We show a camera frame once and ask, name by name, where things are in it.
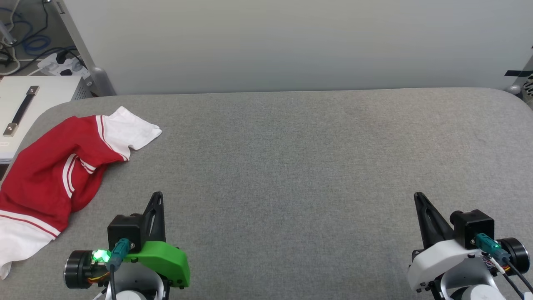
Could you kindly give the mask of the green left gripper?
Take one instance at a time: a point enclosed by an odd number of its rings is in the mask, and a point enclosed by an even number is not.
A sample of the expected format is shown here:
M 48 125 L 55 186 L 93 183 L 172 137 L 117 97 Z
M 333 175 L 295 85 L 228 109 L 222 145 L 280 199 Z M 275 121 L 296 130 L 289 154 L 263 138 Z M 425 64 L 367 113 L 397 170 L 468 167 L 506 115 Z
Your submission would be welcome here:
M 143 213 L 145 243 L 139 253 L 129 253 L 125 263 L 143 266 L 172 281 L 172 287 L 185 289 L 190 285 L 190 268 L 185 252 L 166 243 L 165 212 L 162 192 L 154 192 Z

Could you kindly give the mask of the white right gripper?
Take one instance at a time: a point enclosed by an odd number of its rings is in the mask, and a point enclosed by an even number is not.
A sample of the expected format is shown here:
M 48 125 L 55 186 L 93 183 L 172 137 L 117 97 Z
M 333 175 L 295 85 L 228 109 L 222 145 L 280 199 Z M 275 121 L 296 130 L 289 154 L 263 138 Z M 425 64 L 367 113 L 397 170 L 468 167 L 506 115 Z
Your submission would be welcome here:
M 423 289 L 442 277 L 445 289 L 484 283 L 481 251 L 468 250 L 454 239 L 447 220 L 422 192 L 414 193 L 414 202 L 424 251 L 408 269 L 407 281 L 412 291 Z

